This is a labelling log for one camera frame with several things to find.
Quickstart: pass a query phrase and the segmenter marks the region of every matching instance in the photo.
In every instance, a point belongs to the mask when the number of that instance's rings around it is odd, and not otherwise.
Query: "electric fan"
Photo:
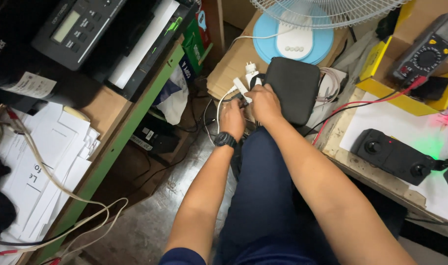
[[[333,28],[362,23],[409,0],[250,0],[263,12],[252,38],[267,63],[287,57],[317,64],[332,48]]]

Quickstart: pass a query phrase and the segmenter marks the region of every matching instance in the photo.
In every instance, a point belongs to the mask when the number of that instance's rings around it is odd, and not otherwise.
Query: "navy blue pants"
[[[319,264],[338,264],[309,208],[308,214],[296,212],[293,190],[280,149],[264,127],[258,128],[242,147],[239,182],[219,235],[214,264],[229,264],[250,243],[268,236],[297,238]]]

